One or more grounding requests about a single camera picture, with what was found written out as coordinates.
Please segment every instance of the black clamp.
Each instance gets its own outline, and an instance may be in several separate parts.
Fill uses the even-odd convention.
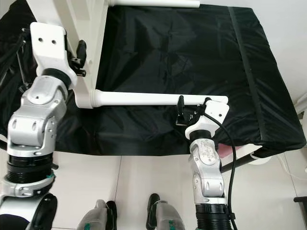
[[[195,124],[201,115],[205,113],[206,103],[211,100],[210,97],[206,97],[203,104],[198,104],[195,109],[191,112],[185,111],[184,96],[179,96],[177,103],[177,126],[191,126]]]
[[[80,40],[76,50],[77,57],[68,57],[69,66],[77,74],[77,76],[85,77],[86,71],[82,69],[86,60],[86,43]]]

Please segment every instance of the black strap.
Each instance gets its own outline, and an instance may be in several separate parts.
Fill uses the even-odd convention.
[[[236,219],[234,213],[196,213],[197,219]]]
[[[238,25],[238,22],[236,20],[236,15],[235,15],[235,11],[233,7],[228,7],[228,11],[230,14],[230,18],[234,27],[234,31],[236,34],[236,40],[238,42],[239,45],[239,49],[240,49],[240,54],[242,57],[242,61],[243,61],[243,66],[244,66],[244,70],[245,70],[245,74],[248,80],[248,85],[249,85],[249,90],[254,102],[254,106],[256,109],[256,116],[257,116],[257,121],[258,121],[258,126],[259,126],[259,132],[260,132],[260,138],[264,139],[266,136],[266,132],[265,132],[265,127],[264,127],[264,120],[262,117],[262,113],[261,113],[261,106],[260,106],[260,100],[259,100],[259,96],[257,93],[257,89],[256,89],[256,84],[255,84],[255,80],[254,80],[254,76],[252,73],[252,69],[250,67],[249,64],[249,60],[248,57],[246,55],[246,50],[243,44],[243,39],[242,39],[242,35],[241,35],[241,31]]]

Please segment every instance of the screw hole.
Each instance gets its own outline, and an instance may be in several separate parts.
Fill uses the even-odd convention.
[[[36,130],[36,121],[33,123],[32,125],[32,130],[35,131]]]
[[[17,119],[15,119],[14,122],[13,122],[13,125],[12,125],[13,128],[16,128],[16,123],[17,123]]]

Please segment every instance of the white mounting bracket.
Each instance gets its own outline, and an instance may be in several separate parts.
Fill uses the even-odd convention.
[[[226,103],[218,102],[209,100],[206,103],[206,109],[205,113],[213,117],[215,120],[223,123],[227,113],[229,110],[229,106]],[[207,117],[201,115],[199,120],[193,124],[192,126],[189,126],[186,129],[186,138],[190,140],[190,133],[195,130],[208,130],[211,133],[211,137],[215,135],[216,130],[219,128],[219,126],[213,122],[212,120],[208,119]]]
[[[79,108],[92,108],[91,95],[96,88],[108,1],[27,0],[27,3],[38,22],[65,28],[68,50],[74,56],[78,42],[86,42],[87,58],[83,67],[86,76],[76,77],[73,90]]]
[[[71,88],[77,85],[77,75],[69,67],[65,49],[66,31],[58,25],[31,23],[33,55],[37,62],[36,74],[43,75],[47,68],[61,70],[71,79]]]

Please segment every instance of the black cable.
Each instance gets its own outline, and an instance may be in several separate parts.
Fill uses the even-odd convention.
[[[232,148],[232,153],[233,153],[233,162],[232,162],[232,169],[231,169],[231,175],[230,175],[230,180],[229,180],[229,187],[228,187],[228,209],[229,209],[229,213],[232,213],[232,207],[231,207],[231,195],[232,195],[232,185],[234,182],[234,176],[235,176],[235,170],[236,170],[236,148],[235,148],[235,143],[234,140],[231,138],[230,134],[228,133],[228,131],[225,129],[225,127],[218,122],[217,120],[215,120],[213,117],[211,117],[210,115],[206,114],[206,113],[202,113],[202,115],[204,115],[205,117],[207,117],[208,119],[212,120],[214,123],[216,123],[228,136],[230,142],[231,142],[231,148]],[[232,226],[234,227],[234,230],[237,230],[236,227],[236,223],[235,220],[233,218],[230,219]]]
[[[19,36],[16,44],[6,52],[2,57],[0,57],[0,63],[4,62],[6,59],[10,58],[12,55],[16,55],[17,51],[24,44],[24,37],[22,35]]]
[[[23,59],[22,59],[22,48],[19,48],[19,50],[17,51],[17,59],[18,59],[18,64],[19,64],[19,70],[20,70],[20,74],[21,74],[21,78],[23,80],[23,84],[27,83],[27,79],[26,79],[26,74],[24,71],[24,64],[23,64]]]
[[[11,67],[12,63],[14,62],[16,56],[10,56],[6,62],[3,64],[2,69],[0,70],[0,92],[6,86],[6,84],[11,80],[8,77],[7,71]]]

